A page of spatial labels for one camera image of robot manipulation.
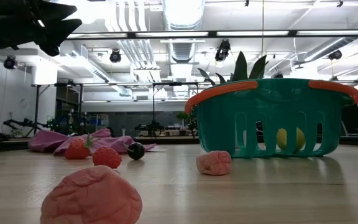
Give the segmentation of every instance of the white wall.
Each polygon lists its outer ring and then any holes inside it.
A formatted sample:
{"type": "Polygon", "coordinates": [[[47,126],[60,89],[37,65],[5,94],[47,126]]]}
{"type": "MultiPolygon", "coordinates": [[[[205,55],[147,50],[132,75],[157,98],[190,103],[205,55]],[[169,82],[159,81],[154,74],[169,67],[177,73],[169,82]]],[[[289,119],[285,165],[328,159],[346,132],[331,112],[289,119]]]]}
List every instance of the white wall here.
{"type": "MultiPolygon", "coordinates": [[[[32,75],[21,70],[7,70],[0,62],[0,132],[10,134],[11,128],[2,126],[2,122],[12,118],[22,121],[24,118],[34,120],[35,88],[31,87],[32,75]]],[[[29,128],[18,126],[24,133],[29,128]]]]}
{"type": "MultiPolygon", "coordinates": [[[[134,98],[138,95],[148,95],[148,92],[133,92],[134,98]]],[[[132,100],[132,97],[119,96],[118,92],[84,92],[84,101],[105,100],[132,100]]],[[[111,103],[83,103],[84,112],[146,112],[153,111],[152,102],[111,102],[111,103]]],[[[155,102],[156,111],[184,111],[185,102],[155,102]]]]}
{"type": "MultiPolygon", "coordinates": [[[[156,111],[184,111],[185,102],[156,102],[156,111]]],[[[153,111],[153,103],[83,103],[84,112],[146,112],[153,111]]]]}
{"type": "MultiPolygon", "coordinates": [[[[57,68],[47,61],[37,64],[32,67],[33,84],[53,84],[57,81],[57,68]]],[[[46,87],[40,87],[40,93],[46,87]]],[[[56,110],[56,88],[48,87],[39,98],[38,105],[38,122],[46,124],[50,118],[55,117],[56,110]]]]}

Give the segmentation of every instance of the ceiling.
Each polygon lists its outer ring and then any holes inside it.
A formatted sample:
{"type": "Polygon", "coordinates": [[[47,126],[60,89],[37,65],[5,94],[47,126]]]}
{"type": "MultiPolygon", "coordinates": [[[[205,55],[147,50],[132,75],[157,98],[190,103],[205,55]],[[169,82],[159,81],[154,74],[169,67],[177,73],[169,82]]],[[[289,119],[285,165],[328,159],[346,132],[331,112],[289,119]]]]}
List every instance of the ceiling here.
{"type": "MultiPolygon", "coordinates": [[[[54,0],[63,4],[76,4],[77,0],[54,0]]],[[[191,0],[182,1],[184,5],[191,0]]],[[[262,29],[355,29],[358,28],[358,1],[344,1],[342,7],[337,7],[339,1],[309,1],[309,0],[266,0],[250,1],[245,7],[245,1],[229,0],[205,0],[202,30],[262,30],[262,29]]],[[[94,22],[83,24],[75,32],[107,32],[105,26],[106,9],[104,2],[88,2],[85,9],[81,8],[81,14],[92,17],[94,22]]],[[[155,10],[162,8],[159,0],[145,0],[145,25],[148,31],[165,30],[163,12],[155,10]]],[[[186,16],[186,7],[178,9],[178,14],[186,16]]],[[[351,72],[358,67],[358,40],[341,48],[343,57],[340,60],[331,61],[325,58],[302,65],[302,69],[295,70],[293,61],[296,56],[306,53],[317,46],[330,40],[322,37],[305,38],[246,38],[229,39],[231,53],[224,61],[224,64],[216,65],[214,54],[221,43],[221,39],[205,39],[204,43],[196,44],[194,65],[187,81],[203,81],[197,68],[202,68],[210,73],[211,78],[218,80],[215,72],[226,77],[234,72],[235,60],[240,51],[246,55],[248,66],[252,67],[261,54],[268,55],[269,63],[266,66],[266,77],[275,72],[282,72],[285,77],[303,77],[315,79],[329,79],[333,74],[340,75],[350,71],[340,80],[358,79],[358,70],[351,72]]],[[[71,40],[77,49],[81,45],[89,50],[89,59],[92,60],[101,70],[104,70],[117,82],[133,82],[131,76],[131,63],[122,53],[122,60],[119,63],[111,63],[109,56],[112,49],[119,49],[116,40],[71,40]]],[[[170,56],[167,44],[161,44],[160,40],[150,40],[152,52],[157,65],[160,67],[160,77],[169,78],[172,71],[169,66],[170,56]]],[[[81,64],[58,60],[66,64],[70,72],[61,72],[59,77],[71,77],[82,82],[100,82],[89,72],[81,69],[81,64]]]]}

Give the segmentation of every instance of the spotlight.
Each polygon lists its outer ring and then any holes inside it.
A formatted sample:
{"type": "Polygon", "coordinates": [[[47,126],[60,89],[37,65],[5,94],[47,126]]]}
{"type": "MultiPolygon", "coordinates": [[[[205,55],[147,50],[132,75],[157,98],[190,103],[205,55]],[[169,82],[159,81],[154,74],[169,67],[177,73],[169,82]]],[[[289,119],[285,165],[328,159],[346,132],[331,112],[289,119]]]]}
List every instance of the spotlight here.
{"type": "Polygon", "coordinates": [[[216,52],[215,60],[217,62],[223,62],[226,59],[226,57],[229,56],[230,50],[231,48],[230,48],[229,40],[222,40],[222,43],[219,46],[218,51],[216,52]]]}
{"type": "Polygon", "coordinates": [[[342,57],[342,52],[340,50],[337,50],[337,51],[328,55],[328,58],[330,60],[334,60],[334,59],[339,60],[339,59],[341,59],[341,57],[342,57]]]}
{"type": "Polygon", "coordinates": [[[6,69],[15,69],[17,68],[17,62],[16,62],[16,57],[15,56],[8,56],[4,62],[4,67],[6,69]]]}
{"type": "Polygon", "coordinates": [[[121,55],[119,54],[119,50],[112,50],[110,55],[110,61],[112,63],[118,63],[121,61],[121,55]]]}

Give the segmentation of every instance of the pink brain-shaped toy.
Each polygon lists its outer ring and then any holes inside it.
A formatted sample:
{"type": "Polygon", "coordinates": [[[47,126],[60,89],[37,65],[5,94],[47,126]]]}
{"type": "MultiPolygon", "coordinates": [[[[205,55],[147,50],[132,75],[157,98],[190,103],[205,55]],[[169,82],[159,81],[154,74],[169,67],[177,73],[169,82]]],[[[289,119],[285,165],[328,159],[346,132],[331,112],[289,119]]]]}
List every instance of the pink brain-shaped toy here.
{"type": "Polygon", "coordinates": [[[45,198],[41,224],[134,224],[142,211],[136,189],[106,166],[65,177],[45,198]]]}
{"type": "Polygon", "coordinates": [[[225,175],[231,171],[231,156],[226,151],[213,151],[196,159],[200,173],[209,175],[225,175]]]}

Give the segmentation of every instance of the toy lemon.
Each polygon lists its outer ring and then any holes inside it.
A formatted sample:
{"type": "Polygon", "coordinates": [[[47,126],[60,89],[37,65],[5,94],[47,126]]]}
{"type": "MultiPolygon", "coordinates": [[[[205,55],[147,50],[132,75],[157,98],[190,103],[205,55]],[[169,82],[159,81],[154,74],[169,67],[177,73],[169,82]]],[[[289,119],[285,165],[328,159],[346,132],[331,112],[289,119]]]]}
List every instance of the toy lemon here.
{"type": "MultiPolygon", "coordinates": [[[[281,150],[287,148],[287,132],[285,129],[279,129],[277,131],[277,145],[281,150]]],[[[296,151],[299,151],[305,145],[305,135],[303,131],[299,128],[296,128],[296,151]]]]}

